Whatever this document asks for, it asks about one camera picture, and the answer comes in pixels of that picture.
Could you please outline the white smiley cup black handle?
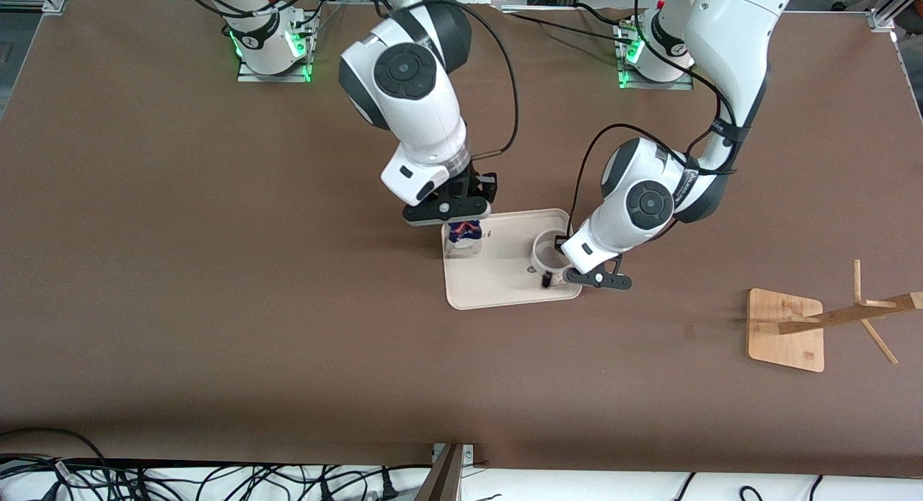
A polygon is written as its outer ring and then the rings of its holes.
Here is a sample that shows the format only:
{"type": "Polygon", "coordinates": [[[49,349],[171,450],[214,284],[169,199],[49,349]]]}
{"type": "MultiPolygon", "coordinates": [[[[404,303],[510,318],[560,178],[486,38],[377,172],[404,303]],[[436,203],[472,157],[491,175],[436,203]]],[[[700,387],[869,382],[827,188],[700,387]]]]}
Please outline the white smiley cup black handle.
{"type": "Polygon", "coordinates": [[[566,285],[564,278],[570,260],[560,250],[559,241],[566,241],[563,229],[547,229],[539,233],[531,248],[531,268],[541,278],[543,288],[566,285]]]}

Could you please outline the beige rabbit print tray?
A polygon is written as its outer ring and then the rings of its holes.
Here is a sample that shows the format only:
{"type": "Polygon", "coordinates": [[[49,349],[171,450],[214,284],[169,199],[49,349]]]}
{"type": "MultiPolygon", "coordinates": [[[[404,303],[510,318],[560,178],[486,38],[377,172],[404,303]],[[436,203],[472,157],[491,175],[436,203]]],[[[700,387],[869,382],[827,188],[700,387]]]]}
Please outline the beige rabbit print tray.
{"type": "MultiPolygon", "coordinates": [[[[577,298],[576,284],[543,288],[531,268],[535,237],[563,229],[568,215],[558,208],[492,214],[480,221],[482,248],[473,257],[446,257],[443,270],[447,301],[457,310],[547,303],[577,298]]],[[[444,244],[445,225],[441,228],[444,244]]]]}

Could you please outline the wooden cup rack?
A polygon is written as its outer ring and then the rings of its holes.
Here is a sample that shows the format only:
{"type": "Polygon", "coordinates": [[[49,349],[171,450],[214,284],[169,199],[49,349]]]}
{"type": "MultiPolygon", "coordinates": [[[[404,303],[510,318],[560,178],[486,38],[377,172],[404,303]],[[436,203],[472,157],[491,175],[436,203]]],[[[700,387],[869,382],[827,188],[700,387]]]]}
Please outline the wooden cup rack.
{"type": "Polygon", "coordinates": [[[891,298],[866,298],[862,293],[862,262],[852,262],[852,304],[825,310],[820,301],[752,288],[747,292],[747,356],[804,372],[825,369],[827,330],[861,324],[887,362],[898,359],[873,326],[874,319],[907,311],[923,311],[923,291],[891,298]]]}

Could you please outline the blue milk carton green cap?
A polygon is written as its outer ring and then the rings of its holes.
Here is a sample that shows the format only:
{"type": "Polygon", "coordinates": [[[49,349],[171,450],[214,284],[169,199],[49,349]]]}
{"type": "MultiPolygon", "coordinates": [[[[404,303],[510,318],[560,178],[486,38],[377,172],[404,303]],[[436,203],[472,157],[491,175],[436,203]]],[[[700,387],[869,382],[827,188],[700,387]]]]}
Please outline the blue milk carton green cap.
{"type": "Polygon", "coordinates": [[[445,225],[443,252],[446,257],[473,257],[482,248],[480,221],[464,221],[445,225]]]}

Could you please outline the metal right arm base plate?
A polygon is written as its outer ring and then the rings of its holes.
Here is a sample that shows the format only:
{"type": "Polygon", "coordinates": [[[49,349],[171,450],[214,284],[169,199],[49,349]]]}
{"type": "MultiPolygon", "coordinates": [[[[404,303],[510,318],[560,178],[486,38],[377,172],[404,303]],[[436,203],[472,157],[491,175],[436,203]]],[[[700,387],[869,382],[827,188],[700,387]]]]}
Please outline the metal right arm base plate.
{"type": "Polygon", "coordinates": [[[240,81],[312,80],[317,16],[289,7],[277,14],[231,22],[240,81]]]}

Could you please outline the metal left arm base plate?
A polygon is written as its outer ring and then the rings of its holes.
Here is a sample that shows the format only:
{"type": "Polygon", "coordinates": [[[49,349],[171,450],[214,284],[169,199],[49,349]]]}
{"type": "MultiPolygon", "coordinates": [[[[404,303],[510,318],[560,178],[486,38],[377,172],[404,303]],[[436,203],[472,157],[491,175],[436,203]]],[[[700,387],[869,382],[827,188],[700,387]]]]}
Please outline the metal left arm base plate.
{"type": "Polygon", "coordinates": [[[617,39],[614,44],[614,53],[617,56],[617,73],[619,73],[621,89],[693,90],[694,81],[688,74],[679,73],[679,77],[671,81],[656,81],[642,74],[637,64],[649,58],[655,61],[656,57],[647,54],[647,44],[637,34],[632,21],[619,20],[617,25],[612,26],[612,32],[617,39]]]}

